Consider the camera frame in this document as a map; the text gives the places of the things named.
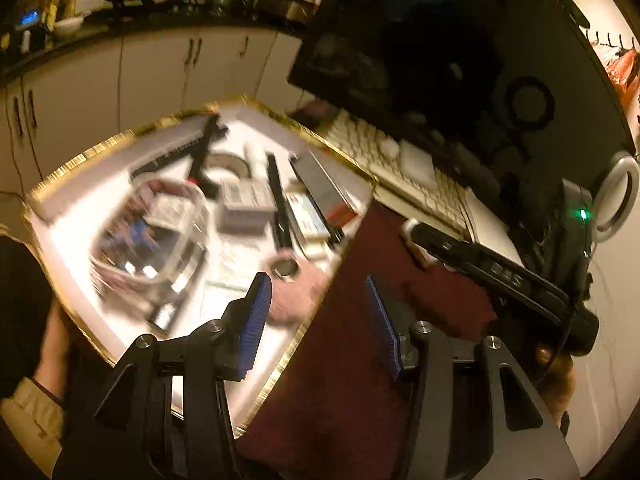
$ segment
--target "cabinet handle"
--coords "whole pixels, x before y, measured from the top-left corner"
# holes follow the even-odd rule
[[[249,37],[244,38],[244,49],[240,52],[240,59],[246,55],[246,50],[249,48]]]
[[[184,66],[186,67],[191,61],[191,54],[193,53],[193,38],[189,40],[189,52],[187,53],[187,59],[184,60]]]
[[[18,104],[18,98],[14,97],[14,112],[15,112],[15,122],[18,124],[18,135],[20,137],[20,142],[24,139],[24,130],[22,129],[22,121],[20,120],[20,105]]]
[[[31,107],[31,124],[35,130],[38,129],[38,120],[36,119],[36,108],[33,105],[33,90],[29,90],[29,106]]]
[[[198,49],[196,50],[196,56],[193,58],[193,65],[196,66],[200,59],[200,51],[202,50],[202,38],[198,38]]]

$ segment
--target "white cabinet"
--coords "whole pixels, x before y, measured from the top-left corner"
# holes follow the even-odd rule
[[[181,109],[254,97],[276,33],[251,28],[187,28],[126,38],[120,78],[123,130]]]
[[[120,77],[123,130],[180,111],[197,38],[196,28],[125,38]]]
[[[303,91],[287,82],[302,40],[278,34],[260,80],[256,99],[278,113],[289,113],[298,108]]]
[[[276,33],[238,28],[203,29],[196,42],[184,93],[184,108],[254,97]]]
[[[17,97],[16,104],[19,110],[20,101]],[[2,88],[0,93],[0,190],[21,193],[20,179],[12,159],[12,152],[15,156],[15,152],[22,149],[24,137],[20,138],[15,117],[17,115],[14,108],[14,95],[9,94],[7,88]]]
[[[23,76],[23,128],[43,177],[118,132],[120,41],[97,43]]]

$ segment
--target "kitchen counter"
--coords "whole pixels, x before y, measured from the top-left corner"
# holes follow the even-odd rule
[[[162,11],[150,14],[139,13],[139,16],[128,16],[121,20],[113,17],[113,9],[98,9],[89,15],[80,30],[68,38],[54,40],[53,46],[10,60],[0,60],[0,88],[20,77],[26,72],[57,57],[88,47],[104,40],[183,27],[241,27],[268,28],[297,38],[302,37],[304,25],[285,25],[278,20],[261,16],[257,19],[245,16],[234,16],[222,10],[221,14],[213,12],[174,11],[170,4],[162,5]]]

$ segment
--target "computer monitor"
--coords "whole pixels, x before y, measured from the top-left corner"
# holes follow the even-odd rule
[[[498,189],[490,208],[537,239],[563,179],[595,197],[612,156],[635,153],[558,0],[323,0],[289,81]]]

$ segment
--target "keyboard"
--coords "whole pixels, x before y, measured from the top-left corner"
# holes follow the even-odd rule
[[[459,234],[468,235],[460,200],[464,196],[464,189],[438,168],[434,168],[435,183],[429,187],[407,178],[400,170],[400,157],[389,156],[388,150],[383,148],[388,145],[389,137],[344,110],[323,137],[375,175],[382,186]]]

